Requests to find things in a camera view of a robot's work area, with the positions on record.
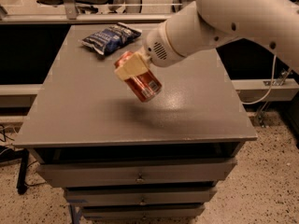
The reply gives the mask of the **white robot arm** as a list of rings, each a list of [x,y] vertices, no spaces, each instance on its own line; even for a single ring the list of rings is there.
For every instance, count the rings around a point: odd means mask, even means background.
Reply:
[[[299,73],[298,11],[290,0],[194,0],[151,30],[141,48],[125,52],[116,74],[125,80],[151,64],[167,67],[236,38],[264,47]]]

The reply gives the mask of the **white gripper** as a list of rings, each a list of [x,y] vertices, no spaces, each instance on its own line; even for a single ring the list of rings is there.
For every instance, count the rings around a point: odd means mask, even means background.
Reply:
[[[143,39],[143,53],[159,67],[168,67],[184,59],[171,45],[166,22],[159,24]],[[122,81],[147,73],[150,69],[139,52],[126,51],[115,62],[114,73]]]

